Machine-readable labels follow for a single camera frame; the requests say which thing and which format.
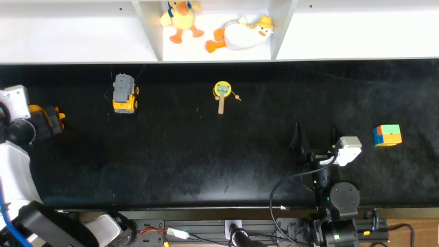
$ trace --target white plush duck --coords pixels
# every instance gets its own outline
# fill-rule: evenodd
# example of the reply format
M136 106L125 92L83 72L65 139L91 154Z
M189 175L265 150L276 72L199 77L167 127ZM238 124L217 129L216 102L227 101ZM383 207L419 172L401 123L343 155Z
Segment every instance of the white plush duck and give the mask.
M208 40L206 50L212 53L222 47L234 51L249 49L264 43L271 37L273 31L272 20L266 15L254 25L247 24L247 19L241 17L238 21L229 21L224 28L215 30L214 36L217 42Z

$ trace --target yellow hat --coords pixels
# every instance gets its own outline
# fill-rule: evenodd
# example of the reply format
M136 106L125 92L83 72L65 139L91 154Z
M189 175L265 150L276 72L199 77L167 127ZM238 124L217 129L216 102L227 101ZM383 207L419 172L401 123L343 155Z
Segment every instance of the yellow hat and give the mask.
M266 15L262 16L261 20L259 20L259 22L256 23L255 25L258 25L259 27L274 29L272 19Z

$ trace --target stuffed duck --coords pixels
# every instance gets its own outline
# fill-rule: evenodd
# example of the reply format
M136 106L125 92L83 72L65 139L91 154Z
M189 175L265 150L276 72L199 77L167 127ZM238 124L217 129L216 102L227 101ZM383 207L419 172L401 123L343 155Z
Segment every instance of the stuffed duck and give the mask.
M189 1L169 1L167 3L168 11L160 18L160 24L163 27L173 25L177 29L176 35L171 36L169 39L176 43L181 44L182 35L184 30L191 30L194 37L203 36L204 32L195 27L195 15L196 12L201 11L201 6L197 2Z
M215 30L215 41L206 42L206 50L209 53L218 48L227 47L233 51L249 49L264 43L271 37L274 31L272 19L266 15L254 24L247 24L247 19L241 17L238 21L229 21L224 28Z

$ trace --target blue cable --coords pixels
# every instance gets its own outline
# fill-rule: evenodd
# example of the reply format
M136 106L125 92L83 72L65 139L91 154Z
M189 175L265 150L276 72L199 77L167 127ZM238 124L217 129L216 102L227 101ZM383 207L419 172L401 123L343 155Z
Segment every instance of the blue cable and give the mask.
M6 210L6 205L5 205L5 198L3 197L3 188L1 187L1 180L0 180L0 209L3 219L5 220L6 227L13 234L13 236L17 240L19 240L24 247L32 247L32 245L29 244L29 242L24 238L24 236L22 236L22 234L17 231L17 229L9 219L8 211Z

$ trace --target wooden floor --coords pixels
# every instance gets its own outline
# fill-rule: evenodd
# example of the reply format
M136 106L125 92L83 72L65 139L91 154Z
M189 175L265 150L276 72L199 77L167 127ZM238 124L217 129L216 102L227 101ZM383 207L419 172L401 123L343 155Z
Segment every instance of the wooden floor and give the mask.
M388 220L389 227L398 224L407 223L413 226L415 230L415 246L416 247L432 247L439 246L438 244L438 230L439 219L398 219ZM388 247L411 247L410 246L411 232L408 227L403 227L390 232L390 243L385 243ZM174 247L188 247L184 244L171 245ZM215 244L197 245L199 247L216 247ZM369 247L372 244L363 243L361 247Z

